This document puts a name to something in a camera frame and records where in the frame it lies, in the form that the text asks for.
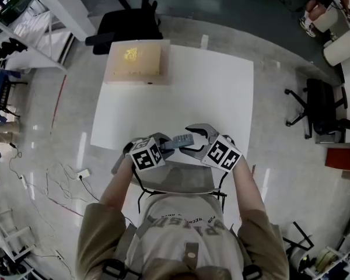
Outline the white cluttered shelf unit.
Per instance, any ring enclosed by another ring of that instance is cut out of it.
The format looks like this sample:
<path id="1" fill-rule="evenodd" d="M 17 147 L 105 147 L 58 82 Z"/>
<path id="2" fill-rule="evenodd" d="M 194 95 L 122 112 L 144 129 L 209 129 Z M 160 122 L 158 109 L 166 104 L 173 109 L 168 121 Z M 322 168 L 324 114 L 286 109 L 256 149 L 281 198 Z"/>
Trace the white cluttered shelf unit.
<path id="1" fill-rule="evenodd" d="M 331 263 L 324 272 L 319 273 L 314 267 L 317 257 L 306 256 L 300 262 L 300 273 L 307 280 L 350 280 L 350 234 L 342 239 L 337 250 L 331 247 L 326 247 L 326 249 L 335 253 L 338 259 Z"/>

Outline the person's beige shirt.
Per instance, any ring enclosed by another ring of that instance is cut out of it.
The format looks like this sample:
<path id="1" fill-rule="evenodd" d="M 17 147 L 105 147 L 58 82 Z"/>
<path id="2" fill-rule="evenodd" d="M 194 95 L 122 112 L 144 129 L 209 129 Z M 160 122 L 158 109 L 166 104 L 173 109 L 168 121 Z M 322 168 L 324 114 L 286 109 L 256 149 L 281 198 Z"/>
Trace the person's beige shirt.
<path id="1" fill-rule="evenodd" d="M 261 269 L 260 280 L 289 280 L 282 236 L 265 212 L 251 211 L 234 232 L 225 226 L 215 197 L 160 194 L 146 200 L 136 228 L 148 218 L 153 222 L 140 240 L 142 280 L 244 280 L 243 269 L 250 263 Z M 78 280 L 99 280 L 127 227 L 116 209 L 100 203 L 86 207 L 76 253 Z M 186 243 L 198 243 L 195 268 L 181 263 Z M 126 264 L 137 244 L 135 237 Z"/>

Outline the grey metal box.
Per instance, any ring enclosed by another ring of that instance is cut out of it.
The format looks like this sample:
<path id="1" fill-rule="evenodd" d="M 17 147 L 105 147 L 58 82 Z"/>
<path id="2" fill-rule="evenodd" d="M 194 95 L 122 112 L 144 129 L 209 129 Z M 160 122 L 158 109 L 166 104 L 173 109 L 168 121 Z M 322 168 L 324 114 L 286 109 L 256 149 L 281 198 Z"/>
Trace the grey metal box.
<path id="1" fill-rule="evenodd" d="M 350 136 L 347 132 L 335 131 L 330 134 L 316 135 L 315 143 L 325 148 L 350 149 Z"/>

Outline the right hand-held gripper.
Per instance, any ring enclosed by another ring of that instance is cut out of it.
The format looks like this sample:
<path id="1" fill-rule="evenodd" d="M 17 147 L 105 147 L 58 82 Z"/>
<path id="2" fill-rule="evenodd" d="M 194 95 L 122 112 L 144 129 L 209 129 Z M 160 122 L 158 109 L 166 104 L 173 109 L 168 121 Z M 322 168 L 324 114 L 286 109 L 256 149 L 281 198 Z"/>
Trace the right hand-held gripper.
<path id="1" fill-rule="evenodd" d="M 213 142 L 208 147 L 203 145 L 199 149 L 180 147 L 179 151 L 194 159 L 198 159 L 202 164 L 220 169 L 224 172 L 231 172 L 242 153 L 223 135 L 209 124 L 191 124 L 185 127 L 187 131 L 205 137 L 208 142 Z"/>

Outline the white shelving rack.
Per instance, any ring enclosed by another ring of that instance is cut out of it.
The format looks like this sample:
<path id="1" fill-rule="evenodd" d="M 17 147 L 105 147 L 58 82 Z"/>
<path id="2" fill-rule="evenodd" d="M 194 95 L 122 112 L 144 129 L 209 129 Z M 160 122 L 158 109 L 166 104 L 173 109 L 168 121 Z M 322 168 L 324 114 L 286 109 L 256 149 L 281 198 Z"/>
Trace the white shelving rack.
<path id="1" fill-rule="evenodd" d="M 27 50 L 0 59 L 0 69 L 67 70 L 64 62 L 75 37 L 41 0 L 0 0 L 0 47 L 10 38 Z"/>

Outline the light grey chair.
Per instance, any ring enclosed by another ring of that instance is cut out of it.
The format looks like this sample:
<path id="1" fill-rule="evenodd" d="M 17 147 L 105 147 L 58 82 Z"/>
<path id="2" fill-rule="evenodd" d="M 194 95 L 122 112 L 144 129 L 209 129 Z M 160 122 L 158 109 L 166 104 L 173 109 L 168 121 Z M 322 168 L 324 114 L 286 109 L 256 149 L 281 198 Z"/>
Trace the light grey chair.
<path id="1" fill-rule="evenodd" d="M 112 168 L 113 175 L 117 173 L 121 162 L 128 157 L 122 152 Z M 166 159 L 164 166 L 155 169 L 142 172 L 138 171 L 134 164 L 132 169 L 134 184 L 148 194 L 209 194 L 216 191 L 210 167 Z"/>

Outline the pink flat box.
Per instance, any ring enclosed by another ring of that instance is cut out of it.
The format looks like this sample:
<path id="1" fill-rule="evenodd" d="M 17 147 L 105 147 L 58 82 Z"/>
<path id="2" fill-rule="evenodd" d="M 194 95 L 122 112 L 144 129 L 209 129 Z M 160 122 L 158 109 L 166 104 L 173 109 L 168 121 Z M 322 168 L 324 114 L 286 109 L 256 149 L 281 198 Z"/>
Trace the pink flat box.
<path id="1" fill-rule="evenodd" d="M 113 74 L 113 52 L 121 45 L 138 44 L 138 43 L 156 43 L 162 48 L 160 59 L 160 74 L 145 76 L 145 75 L 115 75 Z M 166 85 L 168 84 L 167 75 L 169 72 L 170 62 L 170 41 L 169 40 L 132 40 L 120 41 L 111 44 L 108 54 L 106 69 L 104 72 L 103 82 L 105 83 L 143 83 L 147 85 Z"/>

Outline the tan box with gold print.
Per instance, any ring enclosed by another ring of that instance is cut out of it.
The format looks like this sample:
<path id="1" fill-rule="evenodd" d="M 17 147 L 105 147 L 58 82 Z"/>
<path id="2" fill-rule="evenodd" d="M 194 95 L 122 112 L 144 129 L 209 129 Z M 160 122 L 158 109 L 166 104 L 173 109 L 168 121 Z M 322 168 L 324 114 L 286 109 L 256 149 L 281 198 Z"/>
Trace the tan box with gold print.
<path id="1" fill-rule="evenodd" d="M 158 75 L 161 54 L 162 48 L 156 43 L 121 45 L 113 52 L 113 74 Z"/>

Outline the row of black bags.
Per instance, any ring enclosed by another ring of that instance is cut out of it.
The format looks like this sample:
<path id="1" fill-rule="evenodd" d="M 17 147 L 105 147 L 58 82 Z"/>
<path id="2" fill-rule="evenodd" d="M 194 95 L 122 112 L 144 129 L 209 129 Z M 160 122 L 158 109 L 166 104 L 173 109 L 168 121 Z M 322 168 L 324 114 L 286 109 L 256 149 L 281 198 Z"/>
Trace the row of black bags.
<path id="1" fill-rule="evenodd" d="M 19 42 L 15 38 L 10 38 L 9 42 L 2 42 L 0 47 L 0 59 L 4 59 L 7 56 L 13 54 L 15 51 L 22 52 L 23 50 L 27 50 L 27 46 L 23 43 Z"/>

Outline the grey harness with black buckles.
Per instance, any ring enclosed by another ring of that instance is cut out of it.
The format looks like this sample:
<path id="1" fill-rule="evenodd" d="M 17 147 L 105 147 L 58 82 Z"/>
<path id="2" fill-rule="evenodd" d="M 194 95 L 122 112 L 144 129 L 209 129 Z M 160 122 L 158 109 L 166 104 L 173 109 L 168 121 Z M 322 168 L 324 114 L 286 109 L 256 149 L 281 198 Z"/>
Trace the grey harness with black buckles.
<path id="1" fill-rule="evenodd" d="M 144 253 L 140 240 L 153 222 L 149 218 L 139 228 L 129 224 L 117 245 L 114 256 L 103 265 L 103 272 L 99 280 L 143 279 Z M 127 254 L 135 237 L 138 238 L 138 244 L 131 262 L 126 264 Z M 198 262 L 198 243 L 186 243 L 185 247 L 181 263 L 187 267 L 195 268 Z M 252 263 L 244 267 L 242 275 L 244 280 L 260 280 L 262 278 L 261 269 Z"/>

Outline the person's right forearm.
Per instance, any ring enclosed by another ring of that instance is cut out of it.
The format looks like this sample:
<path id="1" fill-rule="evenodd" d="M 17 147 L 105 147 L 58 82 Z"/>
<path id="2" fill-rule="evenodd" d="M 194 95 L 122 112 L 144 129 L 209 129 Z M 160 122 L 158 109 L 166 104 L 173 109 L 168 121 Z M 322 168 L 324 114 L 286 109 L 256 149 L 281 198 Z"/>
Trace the person's right forearm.
<path id="1" fill-rule="evenodd" d="M 241 219 L 247 219 L 251 211 L 265 212 L 260 191 L 243 155 L 240 156 L 232 172 Z"/>

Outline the light blue handheld fan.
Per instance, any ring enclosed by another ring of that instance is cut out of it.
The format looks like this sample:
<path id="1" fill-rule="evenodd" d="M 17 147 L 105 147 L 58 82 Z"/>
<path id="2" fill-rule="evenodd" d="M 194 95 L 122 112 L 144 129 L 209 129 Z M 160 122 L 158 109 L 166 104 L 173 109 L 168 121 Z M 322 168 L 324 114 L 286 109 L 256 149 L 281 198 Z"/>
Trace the light blue handheld fan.
<path id="1" fill-rule="evenodd" d="M 170 140 L 165 140 L 160 143 L 161 151 L 175 150 L 179 148 L 185 148 L 194 145 L 194 138 L 192 134 L 183 134 L 174 136 Z"/>

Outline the white cylindrical stool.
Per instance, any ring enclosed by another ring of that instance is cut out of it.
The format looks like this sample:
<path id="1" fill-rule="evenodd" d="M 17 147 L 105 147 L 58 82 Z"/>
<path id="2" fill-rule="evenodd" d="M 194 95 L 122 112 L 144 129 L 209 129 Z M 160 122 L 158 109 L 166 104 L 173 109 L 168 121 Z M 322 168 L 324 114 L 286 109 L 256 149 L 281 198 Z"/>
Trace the white cylindrical stool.
<path id="1" fill-rule="evenodd" d="M 328 7 L 326 12 L 313 22 L 315 28 L 322 33 L 325 33 L 338 21 L 338 9 L 332 5 Z"/>
<path id="2" fill-rule="evenodd" d="M 332 67 L 350 58 L 350 31 L 323 48 L 323 57 Z"/>

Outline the red box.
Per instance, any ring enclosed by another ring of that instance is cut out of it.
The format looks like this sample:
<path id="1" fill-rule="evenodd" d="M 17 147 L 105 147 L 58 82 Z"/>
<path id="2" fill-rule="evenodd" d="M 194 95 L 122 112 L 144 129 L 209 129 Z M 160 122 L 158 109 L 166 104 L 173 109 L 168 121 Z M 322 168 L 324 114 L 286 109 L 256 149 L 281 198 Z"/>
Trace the red box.
<path id="1" fill-rule="evenodd" d="M 328 148 L 325 166 L 350 171 L 350 149 Z"/>

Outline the black office chair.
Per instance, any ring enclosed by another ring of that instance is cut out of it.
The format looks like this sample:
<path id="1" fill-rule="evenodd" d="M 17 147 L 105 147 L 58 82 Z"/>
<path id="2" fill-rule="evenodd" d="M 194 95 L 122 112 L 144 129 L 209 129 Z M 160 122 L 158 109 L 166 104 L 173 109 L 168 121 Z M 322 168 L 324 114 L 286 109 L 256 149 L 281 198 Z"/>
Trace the black office chair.
<path id="1" fill-rule="evenodd" d="M 161 40 L 160 19 L 156 17 L 158 3 L 141 0 L 140 8 L 132 8 L 127 0 L 117 0 L 122 10 L 106 13 L 97 34 L 87 37 L 85 44 L 93 47 L 94 55 L 106 55 L 111 44 L 119 41 Z"/>
<path id="2" fill-rule="evenodd" d="M 336 117 L 337 108 L 340 106 L 344 109 L 348 108 L 347 94 L 343 86 L 341 86 L 342 98 L 339 100 L 335 100 L 333 87 L 320 79 L 308 79 L 303 92 L 307 94 L 306 101 L 294 91 L 284 90 L 284 94 L 293 96 L 303 107 L 303 111 L 293 121 L 285 122 L 287 127 L 295 125 L 306 117 L 309 132 L 305 134 L 305 139 L 312 138 L 314 132 L 318 135 L 328 135 L 335 131 L 350 130 L 350 120 Z"/>

